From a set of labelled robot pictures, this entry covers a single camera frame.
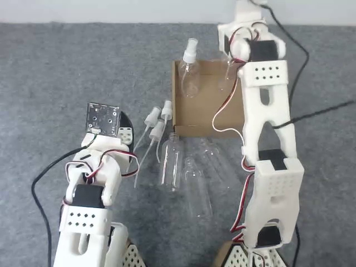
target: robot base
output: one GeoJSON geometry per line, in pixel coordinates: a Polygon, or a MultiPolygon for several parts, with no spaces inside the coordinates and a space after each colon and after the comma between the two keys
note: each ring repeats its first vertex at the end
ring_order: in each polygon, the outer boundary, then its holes
{"type": "MultiPolygon", "coordinates": [[[[226,242],[219,250],[212,267],[248,267],[248,257],[248,250],[243,243],[226,242]]],[[[253,267],[288,266],[275,249],[255,250],[253,258],[253,267]]]]}

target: black cable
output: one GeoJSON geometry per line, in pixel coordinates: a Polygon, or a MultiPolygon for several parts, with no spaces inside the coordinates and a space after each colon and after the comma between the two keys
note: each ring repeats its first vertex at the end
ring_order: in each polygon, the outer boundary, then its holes
{"type": "Polygon", "coordinates": [[[60,161],[64,160],[65,158],[74,155],[76,153],[78,153],[79,151],[83,150],[83,149],[87,149],[96,139],[97,135],[94,135],[93,140],[86,146],[82,146],[79,147],[77,149],[74,149],[66,154],[64,154],[63,156],[61,156],[60,158],[54,160],[54,162],[52,162],[51,164],[49,164],[46,168],[44,168],[44,170],[33,180],[32,185],[31,185],[31,193],[32,193],[32,197],[43,217],[43,221],[45,221],[45,225],[46,225],[46,230],[47,230],[47,240],[48,240],[48,250],[47,250],[47,265],[48,267],[51,267],[52,264],[52,234],[51,234],[51,227],[50,227],[50,222],[48,221],[47,215],[36,195],[36,192],[34,190],[34,188],[36,187],[36,183],[52,168],[54,167],[54,165],[56,165],[57,163],[59,163],[60,161]]]}
{"type": "Polygon", "coordinates": [[[269,11],[269,13],[271,14],[273,20],[275,21],[275,23],[278,25],[278,27],[282,30],[282,32],[293,42],[295,43],[301,50],[303,50],[303,52],[306,55],[305,61],[303,63],[303,65],[301,66],[301,68],[299,69],[298,73],[295,76],[293,85],[291,87],[290,93],[289,93],[289,108],[291,108],[291,103],[293,101],[293,96],[294,96],[294,92],[296,89],[296,84],[299,81],[299,78],[301,76],[301,73],[304,71],[305,66],[308,64],[309,62],[309,58],[310,58],[310,54],[308,52],[308,50],[305,49],[305,47],[299,42],[297,41],[285,28],[284,26],[279,22],[279,20],[277,19],[276,15],[273,12],[273,9],[270,6],[267,6],[265,4],[256,4],[253,0],[250,0],[250,2],[256,6],[259,6],[261,8],[267,9],[269,11]]]}
{"type": "Polygon", "coordinates": [[[292,267],[296,267],[296,260],[298,259],[298,254],[300,249],[300,235],[299,235],[299,228],[297,224],[295,224],[295,235],[296,235],[296,248],[295,248],[292,267]]]}
{"type": "Polygon", "coordinates": [[[273,129],[280,129],[282,127],[285,127],[291,123],[295,123],[297,121],[301,121],[305,118],[311,118],[311,117],[315,117],[315,116],[318,116],[318,115],[321,115],[321,114],[325,114],[329,111],[334,111],[334,110],[338,110],[339,108],[342,108],[342,107],[347,107],[347,106],[350,106],[350,105],[354,105],[356,104],[356,100],[350,100],[350,101],[347,101],[347,102],[344,102],[344,103],[341,103],[341,104],[338,104],[336,106],[332,106],[332,107],[328,107],[328,108],[325,108],[323,110],[319,110],[319,111],[315,111],[313,113],[310,113],[310,114],[306,114],[306,115],[303,115],[303,116],[300,116],[300,117],[296,117],[296,118],[292,118],[290,121],[287,121],[281,125],[277,125],[277,126],[273,126],[272,128],[273,129]]]}

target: gray carpet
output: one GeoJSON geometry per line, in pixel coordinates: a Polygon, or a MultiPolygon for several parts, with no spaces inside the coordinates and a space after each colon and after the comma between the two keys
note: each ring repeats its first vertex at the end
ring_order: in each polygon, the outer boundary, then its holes
{"type": "MultiPolygon", "coordinates": [[[[287,28],[311,52],[292,115],[356,98],[356,28],[287,28]]],[[[281,35],[276,28],[273,32],[281,35]]],[[[0,266],[46,266],[45,226],[30,184],[49,162],[80,145],[86,103],[119,105],[140,134],[143,117],[171,96],[171,61],[181,57],[191,36],[200,41],[200,58],[218,55],[214,25],[0,24],[0,266]]],[[[304,56],[288,44],[292,80],[304,56]]],[[[352,106],[296,124],[305,167],[298,266],[355,265],[355,114],[352,106]]],[[[194,152],[196,142],[184,141],[194,152]]],[[[239,162],[239,140],[214,141],[239,162]]],[[[261,144],[272,142],[264,136],[261,144]]],[[[54,167],[37,187],[53,231],[53,257],[67,184],[63,167],[64,162],[54,167]]],[[[154,183],[158,168],[152,153],[142,167],[142,179],[154,183]]],[[[243,180],[238,163],[236,173],[243,180]]],[[[200,224],[188,222],[180,196],[154,186],[134,190],[132,180],[122,183],[114,219],[128,226],[148,266],[209,266],[217,249],[232,238],[228,229],[241,186],[224,191],[207,179],[214,218],[200,224]]],[[[289,263],[294,249],[295,238],[280,250],[289,263]]]]}

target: transparent bottle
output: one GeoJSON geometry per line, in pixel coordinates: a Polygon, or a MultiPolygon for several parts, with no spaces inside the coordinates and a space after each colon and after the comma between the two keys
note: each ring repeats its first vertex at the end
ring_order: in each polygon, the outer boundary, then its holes
{"type": "Polygon", "coordinates": [[[220,91],[231,90],[231,87],[235,81],[238,71],[238,64],[233,60],[229,59],[224,53],[221,54],[220,60],[220,73],[218,88],[220,91]]]}
{"type": "Polygon", "coordinates": [[[177,191],[180,187],[182,171],[183,145],[178,135],[172,132],[162,146],[159,185],[169,191],[177,191]]]}
{"type": "Polygon", "coordinates": [[[200,150],[207,170],[212,172],[211,177],[218,177],[225,188],[231,187],[238,182],[236,171],[230,164],[230,161],[221,153],[218,146],[211,144],[207,139],[200,139],[200,150]]]}
{"type": "Polygon", "coordinates": [[[196,166],[192,157],[185,159],[184,191],[188,202],[188,212],[191,218],[209,219],[212,217],[205,177],[202,171],[196,166]]]}
{"type": "Polygon", "coordinates": [[[200,67],[196,61],[197,44],[197,39],[188,39],[187,48],[179,64],[180,88],[185,97],[196,96],[200,89],[200,67]]]}

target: bottle neck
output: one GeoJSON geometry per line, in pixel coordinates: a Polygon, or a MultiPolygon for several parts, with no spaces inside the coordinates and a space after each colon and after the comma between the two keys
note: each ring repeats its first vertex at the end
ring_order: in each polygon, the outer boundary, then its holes
{"type": "Polygon", "coordinates": [[[169,134],[169,140],[171,140],[172,142],[176,142],[179,141],[179,137],[176,133],[172,132],[169,134]]]}

